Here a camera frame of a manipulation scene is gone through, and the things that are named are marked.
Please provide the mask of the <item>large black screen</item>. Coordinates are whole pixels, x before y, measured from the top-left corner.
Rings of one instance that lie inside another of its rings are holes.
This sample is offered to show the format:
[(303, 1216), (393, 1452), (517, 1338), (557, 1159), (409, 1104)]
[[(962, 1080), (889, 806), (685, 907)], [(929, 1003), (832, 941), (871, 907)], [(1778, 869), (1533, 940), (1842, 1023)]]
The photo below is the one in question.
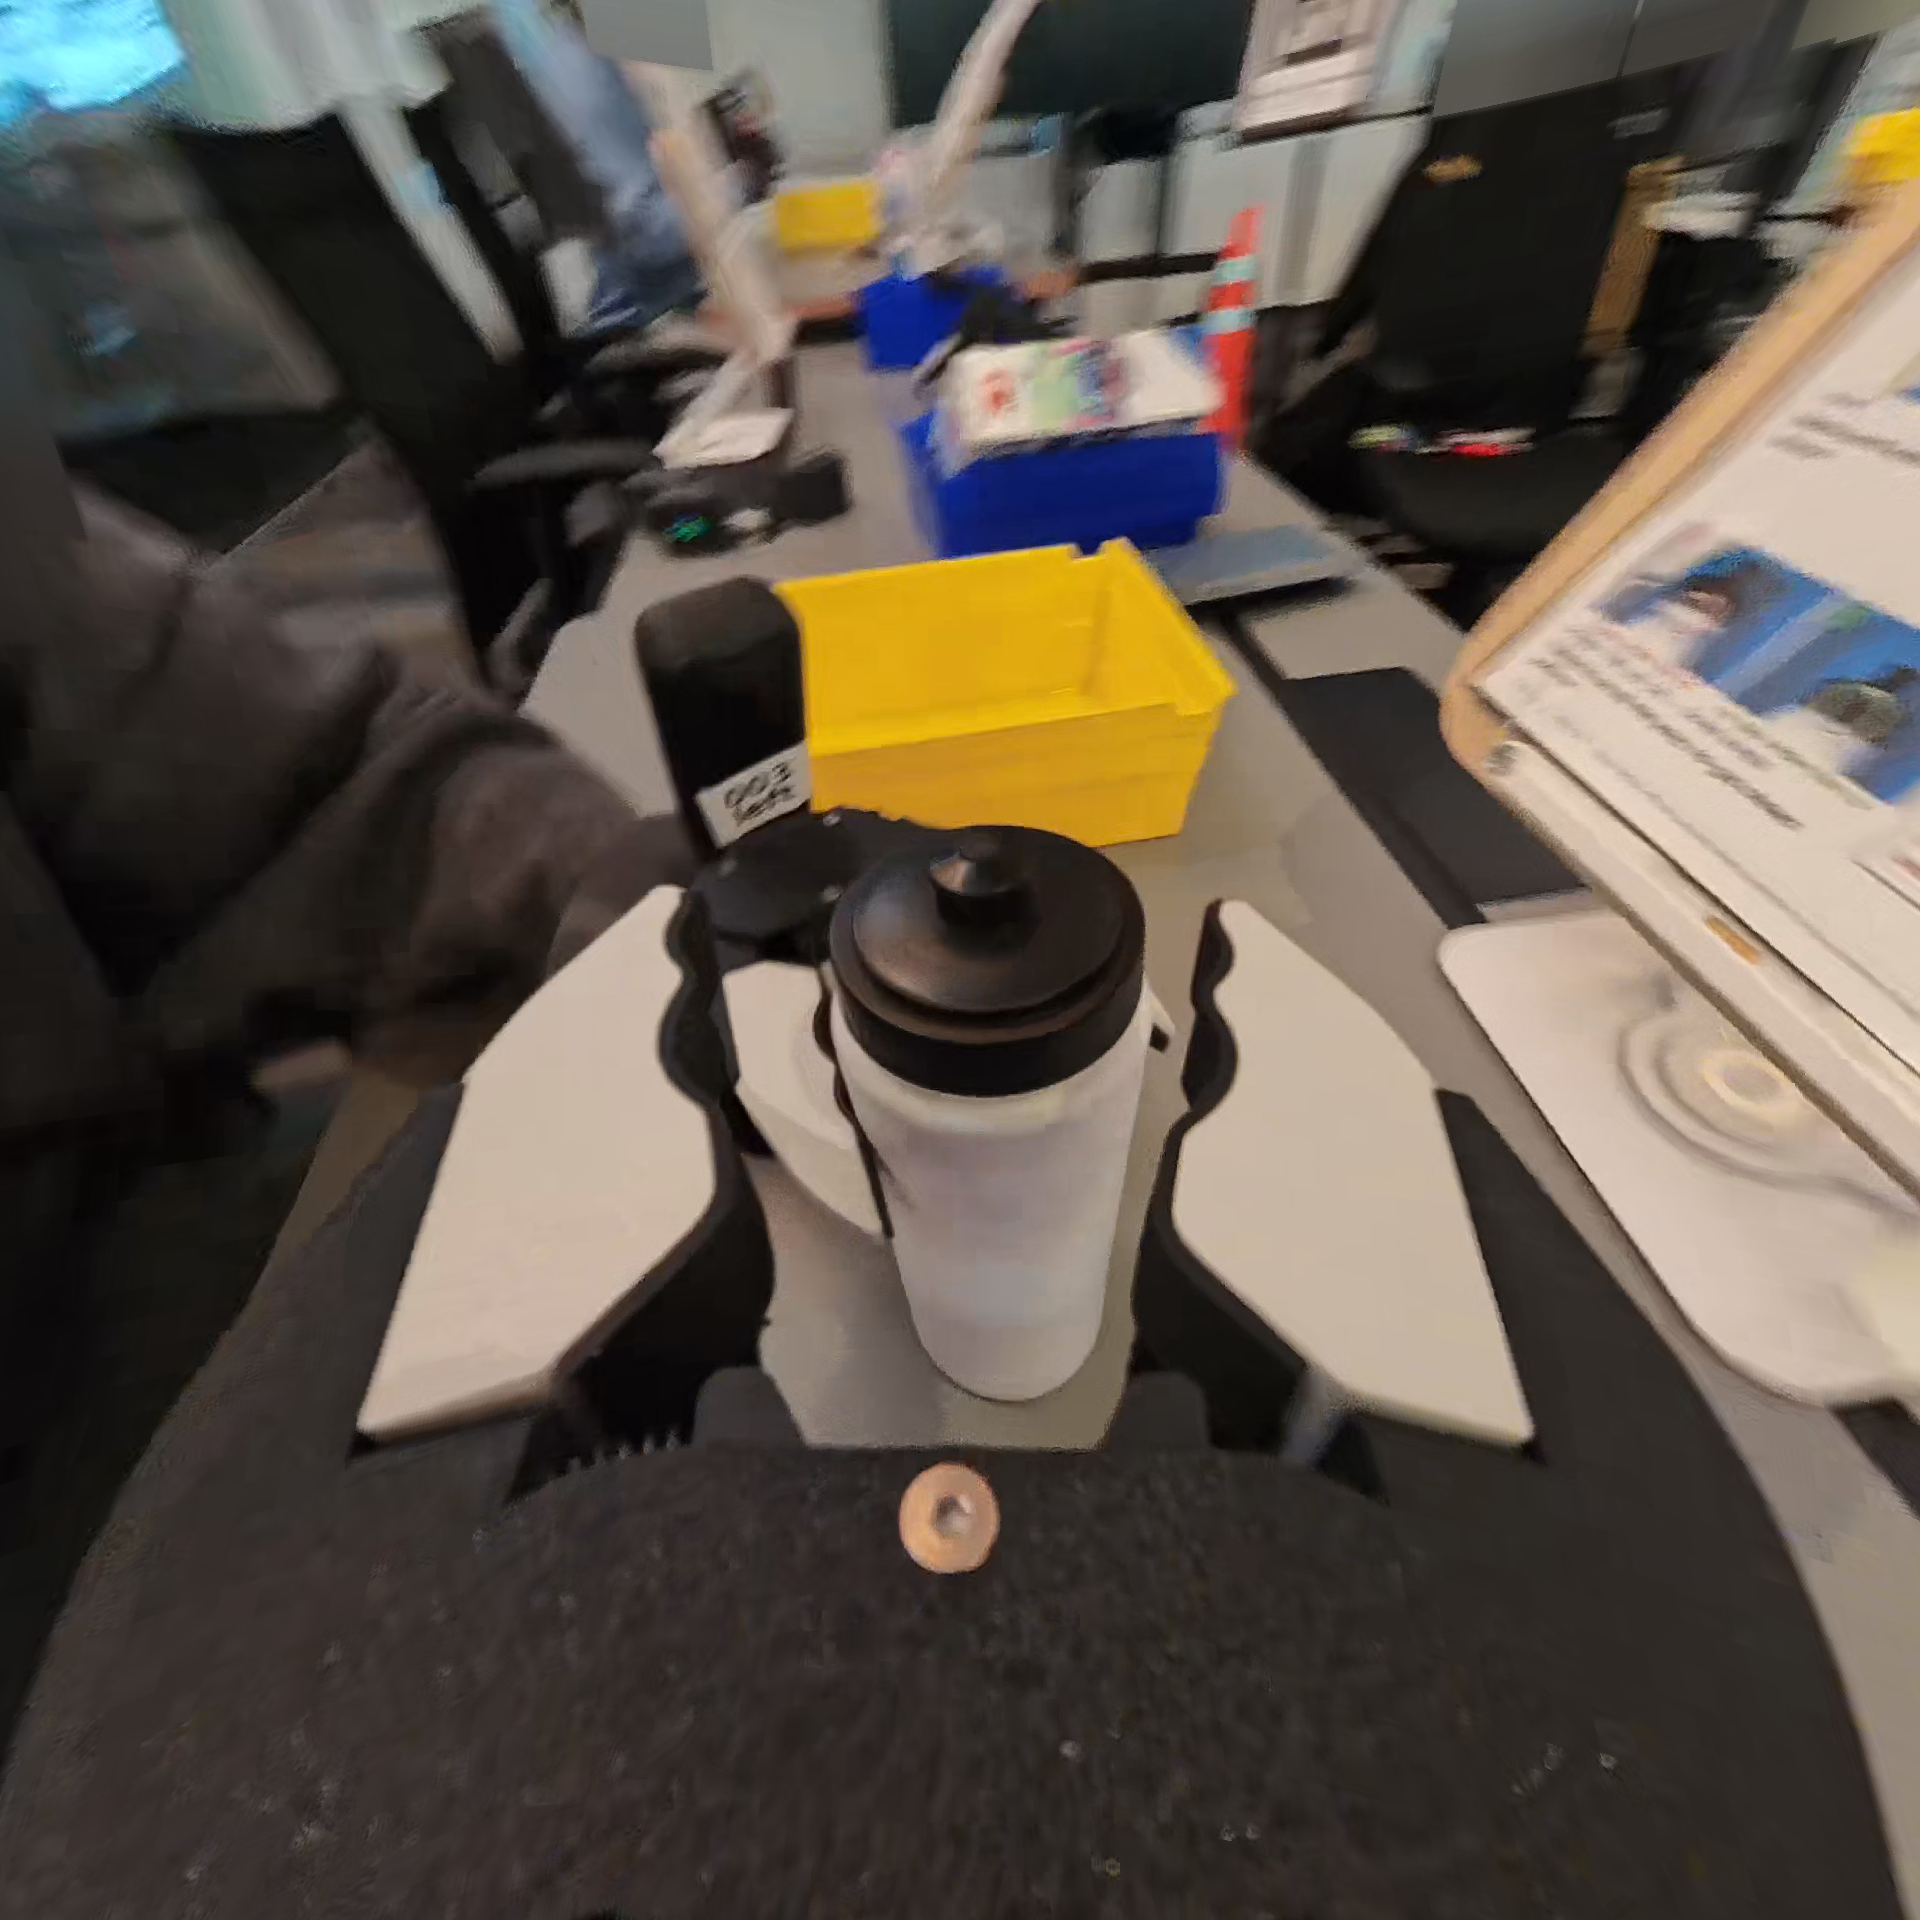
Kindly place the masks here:
[[(901, 128), (936, 119), (988, 3), (887, 3), (887, 80)], [(1252, 3), (1051, 3), (1024, 22), (999, 112), (1185, 112), (1235, 96)]]

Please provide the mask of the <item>black office chair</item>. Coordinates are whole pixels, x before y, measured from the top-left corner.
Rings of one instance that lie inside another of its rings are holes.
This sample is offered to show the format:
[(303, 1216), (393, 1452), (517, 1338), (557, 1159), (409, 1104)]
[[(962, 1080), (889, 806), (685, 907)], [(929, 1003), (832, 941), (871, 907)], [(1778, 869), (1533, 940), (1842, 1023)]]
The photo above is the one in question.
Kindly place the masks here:
[(170, 139), (419, 493), (476, 675), (524, 692), (608, 582), (620, 518), (583, 499), (656, 468), (656, 386), (587, 344), (487, 344), (341, 117)]

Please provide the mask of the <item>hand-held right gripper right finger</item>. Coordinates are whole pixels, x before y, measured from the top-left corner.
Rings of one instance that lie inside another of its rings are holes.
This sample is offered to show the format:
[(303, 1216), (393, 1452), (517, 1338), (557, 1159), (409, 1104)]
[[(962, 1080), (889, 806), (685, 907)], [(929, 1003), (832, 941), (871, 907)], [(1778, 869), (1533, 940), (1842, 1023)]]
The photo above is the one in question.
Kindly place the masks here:
[(1369, 1423), (1525, 1455), (1533, 1416), (1417, 1053), (1250, 903), (1191, 972), (1133, 1276), (1133, 1440), (1365, 1468)]

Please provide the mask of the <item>silver pouch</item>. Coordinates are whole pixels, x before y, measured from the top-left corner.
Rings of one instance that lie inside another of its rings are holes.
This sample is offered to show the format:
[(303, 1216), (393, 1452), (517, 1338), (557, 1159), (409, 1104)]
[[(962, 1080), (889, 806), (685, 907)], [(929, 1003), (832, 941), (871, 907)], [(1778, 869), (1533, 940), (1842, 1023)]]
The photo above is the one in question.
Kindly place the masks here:
[(1344, 584), (1357, 564), (1344, 541), (1296, 522), (1213, 531), (1187, 544), (1147, 549), (1143, 559), (1187, 611)]

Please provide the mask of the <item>orange traffic cone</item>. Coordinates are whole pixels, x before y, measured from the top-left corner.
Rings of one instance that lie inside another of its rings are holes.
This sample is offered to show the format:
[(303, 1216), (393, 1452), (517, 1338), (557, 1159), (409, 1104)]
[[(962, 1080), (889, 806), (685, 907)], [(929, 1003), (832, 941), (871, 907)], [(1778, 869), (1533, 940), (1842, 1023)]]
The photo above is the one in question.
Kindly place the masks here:
[(1263, 220), (1258, 203), (1233, 215), (1208, 286), (1205, 343), (1219, 386), (1209, 430), (1233, 453), (1244, 446), (1256, 386)]

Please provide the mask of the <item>blue plastic bin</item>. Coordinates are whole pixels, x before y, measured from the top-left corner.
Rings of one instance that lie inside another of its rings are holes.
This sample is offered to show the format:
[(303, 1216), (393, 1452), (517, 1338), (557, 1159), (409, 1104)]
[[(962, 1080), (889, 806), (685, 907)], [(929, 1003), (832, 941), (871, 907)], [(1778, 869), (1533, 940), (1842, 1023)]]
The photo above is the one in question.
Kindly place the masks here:
[(951, 339), (972, 301), (1009, 286), (999, 264), (977, 262), (929, 275), (887, 272), (855, 292), (866, 368), (909, 372)]
[(1225, 493), (1209, 432), (1048, 443), (947, 472), (936, 426), (924, 414), (893, 427), (914, 523), (936, 559), (1066, 544), (1093, 554), (1114, 540), (1181, 547)]

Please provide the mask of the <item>white document stand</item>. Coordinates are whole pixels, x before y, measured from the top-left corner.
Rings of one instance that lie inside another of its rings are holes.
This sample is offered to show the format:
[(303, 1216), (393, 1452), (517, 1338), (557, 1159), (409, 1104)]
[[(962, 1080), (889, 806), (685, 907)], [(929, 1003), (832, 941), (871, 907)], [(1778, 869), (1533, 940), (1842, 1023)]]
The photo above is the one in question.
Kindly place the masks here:
[(1916, 1416), (1916, 1198), (1773, 1060), (1600, 909), (1460, 927), (1439, 960), (1724, 1363)]

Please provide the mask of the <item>person's left forearm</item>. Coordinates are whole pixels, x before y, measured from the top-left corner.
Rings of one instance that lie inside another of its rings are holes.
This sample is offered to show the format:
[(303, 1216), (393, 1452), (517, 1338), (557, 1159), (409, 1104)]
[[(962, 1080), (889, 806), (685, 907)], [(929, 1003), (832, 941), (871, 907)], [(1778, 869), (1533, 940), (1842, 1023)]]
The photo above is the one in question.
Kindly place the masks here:
[(168, 1080), (529, 991), (691, 876), (552, 733), (370, 640), (304, 646), (5, 432), (5, 1157)]

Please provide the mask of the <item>framed tag sign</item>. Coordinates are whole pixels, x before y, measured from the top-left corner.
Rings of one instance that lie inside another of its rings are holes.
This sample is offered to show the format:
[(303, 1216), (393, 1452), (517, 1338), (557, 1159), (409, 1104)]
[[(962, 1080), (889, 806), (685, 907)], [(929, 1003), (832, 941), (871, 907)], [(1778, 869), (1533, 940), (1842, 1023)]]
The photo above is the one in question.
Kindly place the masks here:
[(1383, 3), (1258, 3), (1233, 128), (1275, 136), (1365, 104), (1386, 32)]

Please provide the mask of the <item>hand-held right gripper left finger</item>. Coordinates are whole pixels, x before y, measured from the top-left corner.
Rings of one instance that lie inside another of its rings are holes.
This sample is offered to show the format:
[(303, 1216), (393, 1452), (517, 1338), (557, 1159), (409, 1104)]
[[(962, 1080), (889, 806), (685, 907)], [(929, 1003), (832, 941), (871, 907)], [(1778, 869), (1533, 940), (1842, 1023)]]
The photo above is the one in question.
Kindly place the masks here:
[(467, 1070), (356, 1415), (370, 1443), (576, 1407), (685, 1430), (753, 1370), (775, 1251), (705, 903), (656, 886)]

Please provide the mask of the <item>white plastic bottle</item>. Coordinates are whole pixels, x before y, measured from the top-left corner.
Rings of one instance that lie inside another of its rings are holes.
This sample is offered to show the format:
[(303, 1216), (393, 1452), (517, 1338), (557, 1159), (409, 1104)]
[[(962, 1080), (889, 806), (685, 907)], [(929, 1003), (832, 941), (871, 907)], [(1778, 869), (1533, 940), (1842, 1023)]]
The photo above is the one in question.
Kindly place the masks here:
[(938, 1095), (866, 1060), (836, 1012), (836, 1062), (881, 1173), (924, 1354), (969, 1394), (1021, 1404), (1091, 1358), (1146, 1080), (1147, 1003), (1056, 1088)]

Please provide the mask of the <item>colourful puzzle box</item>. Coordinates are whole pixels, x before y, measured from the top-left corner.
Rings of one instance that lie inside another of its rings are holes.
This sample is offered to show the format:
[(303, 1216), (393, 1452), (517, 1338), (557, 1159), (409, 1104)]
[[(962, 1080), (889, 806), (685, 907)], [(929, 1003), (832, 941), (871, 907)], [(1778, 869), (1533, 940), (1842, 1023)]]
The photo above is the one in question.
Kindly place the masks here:
[(1164, 327), (969, 344), (932, 394), (930, 443), (949, 472), (1076, 442), (1189, 434), (1223, 397), (1208, 350)]

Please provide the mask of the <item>black bottle lid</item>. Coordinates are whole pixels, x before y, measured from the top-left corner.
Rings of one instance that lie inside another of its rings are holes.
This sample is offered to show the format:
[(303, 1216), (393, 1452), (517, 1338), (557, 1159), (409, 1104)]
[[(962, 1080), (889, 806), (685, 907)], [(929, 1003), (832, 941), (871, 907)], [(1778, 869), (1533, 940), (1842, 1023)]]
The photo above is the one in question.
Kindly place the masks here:
[(1136, 1016), (1146, 909), (1105, 853), (1019, 824), (936, 832), (842, 894), (834, 1008), (860, 1053), (951, 1096), (1019, 1096), (1100, 1062)]

